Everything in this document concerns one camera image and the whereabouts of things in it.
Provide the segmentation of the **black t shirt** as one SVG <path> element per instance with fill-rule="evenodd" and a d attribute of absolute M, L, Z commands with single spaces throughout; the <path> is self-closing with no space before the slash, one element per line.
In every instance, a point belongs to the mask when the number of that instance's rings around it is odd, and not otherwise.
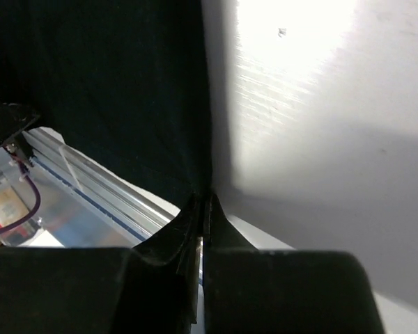
<path fill-rule="evenodd" d="M 0 99 L 177 207 L 210 189 L 200 1 L 0 1 Z"/>

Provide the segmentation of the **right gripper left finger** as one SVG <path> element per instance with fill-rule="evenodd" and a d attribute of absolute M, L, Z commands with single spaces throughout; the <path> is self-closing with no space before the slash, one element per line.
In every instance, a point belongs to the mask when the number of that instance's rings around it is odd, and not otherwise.
<path fill-rule="evenodd" d="M 132 248 L 0 248 L 0 333 L 188 333 L 200 204 Z"/>

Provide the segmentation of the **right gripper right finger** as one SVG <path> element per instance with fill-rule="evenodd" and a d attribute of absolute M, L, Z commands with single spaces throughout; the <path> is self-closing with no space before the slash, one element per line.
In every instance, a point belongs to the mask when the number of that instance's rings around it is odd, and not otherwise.
<path fill-rule="evenodd" d="M 207 333 L 382 333 L 368 276 L 350 253 L 263 250 L 205 203 Z"/>

